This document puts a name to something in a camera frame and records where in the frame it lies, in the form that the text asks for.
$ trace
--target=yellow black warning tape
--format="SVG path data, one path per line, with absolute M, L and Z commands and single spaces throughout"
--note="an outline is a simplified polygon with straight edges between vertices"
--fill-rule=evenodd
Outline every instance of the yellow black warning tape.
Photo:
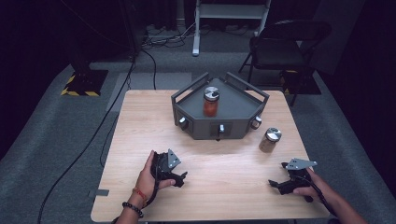
M 297 74 L 297 73 L 298 73 L 298 72 L 295 71 L 295 70 L 285 70 L 285 72 L 286 72 L 286 73 L 294 73 L 294 74 Z M 288 85 L 286 84 L 286 80 L 285 80 L 285 78 L 284 78 L 283 76 L 282 76 L 281 79 L 280 79 L 280 83 L 281 83 L 282 88 L 283 88 L 283 93 L 284 93 L 285 95 L 290 95 L 289 87 L 288 87 Z
M 75 77 L 76 77 L 76 74 L 73 74 L 73 76 L 71 76 L 69 78 L 69 80 L 67 80 L 67 83 L 61 92 L 61 95 L 72 95 L 72 96 L 99 96 L 100 95 L 100 92 L 96 92 L 96 91 L 70 91 L 69 88 L 73 84 L 73 80 L 75 79 Z

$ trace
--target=beaded bracelet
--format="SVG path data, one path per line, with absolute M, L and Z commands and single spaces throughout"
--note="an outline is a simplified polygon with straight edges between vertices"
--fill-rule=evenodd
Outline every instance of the beaded bracelet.
M 136 211 L 136 213 L 139 215 L 139 218 L 142 218 L 144 215 L 143 215 L 143 212 L 142 211 L 140 211 L 140 209 L 138 209 L 136 206 L 134 206 L 133 204 L 130 204 L 130 203 L 123 203 L 122 204 L 122 207 L 129 207 L 129 208 L 131 208 L 132 210 L 134 210 L 134 211 Z
M 143 198 L 143 207 L 146 207 L 148 205 L 148 198 L 146 197 L 146 194 L 144 194 L 140 189 L 134 188 L 132 192 L 136 192 L 140 197 Z

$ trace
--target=white shelf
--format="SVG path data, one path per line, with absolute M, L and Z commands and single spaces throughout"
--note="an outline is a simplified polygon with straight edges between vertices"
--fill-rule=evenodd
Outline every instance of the white shelf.
M 200 18 L 261 20 L 265 5 L 201 4 Z

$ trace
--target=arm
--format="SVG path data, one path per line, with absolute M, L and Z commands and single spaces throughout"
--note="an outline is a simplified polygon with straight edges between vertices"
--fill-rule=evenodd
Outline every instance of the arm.
M 345 200 L 340 194 L 338 194 L 332 187 L 330 187 L 320 176 L 315 174 L 311 169 L 306 169 L 311 175 L 312 181 L 323 193 L 324 198 L 337 215 L 341 223 L 348 224 L 360 224 L 367 223 L 361 215 L 359 215 L 355 209 Z M 312 188 L 297 188 L 293 191 L 295 194 L 311 196 L 314 200 L 319 200 L 317 192 Z
M 137 178 L 136 186 L 135 186 L 144 195 L 146 195 L 147 199 L 149 199 L 151 197 L 151 194 L 154 190 L 155 180 L 152 177 L 151 172 L 150 172 L 150 167 L 152 164 L 153 157 L 154 157 L 154 151 L 151 150 L 148 160 L 146 161 L 145 167 L 140 172 L 140 175 Z M 174 184 L 175 184 L 175 180 L 173 180 L 173 179 L 162 180 L 160 182 L 159 189 L 164 189 L 164 188 L 172 186 Z M 144 205 L 144 200 L 143 200 L 143 197 L 141 195 L 139 195 L 134 190 L 133 193 L 131 194 L 131 197 L 129 197 L 128 203 L 132 204 L 133 206 L 137 207 L 138 209 L 142 209 L 143 205 Z M 133 209 L 131 209 L 129 207 L 124 207 L 122 209 L 119 219 L 117 220 L 117 224 L 137 223 L 138 219 L 139 219 L 139 215 L 136 213 L 136 211 L 134 211 Z

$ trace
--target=wrist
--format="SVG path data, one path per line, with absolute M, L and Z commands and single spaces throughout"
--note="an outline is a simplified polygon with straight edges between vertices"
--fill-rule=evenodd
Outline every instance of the wrist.
M 135 192 L 133 192 L 131 197 L 129 197 L 128 203 L 133 204 L 139 209 L 142 209 L 144 205 L 143 198 Z
M 339 207 L 340 203 L 343 201 L 343 198 L 335 191 L 331 191 L 330 194 L 324 195 L 324 197 L 332 208 Z

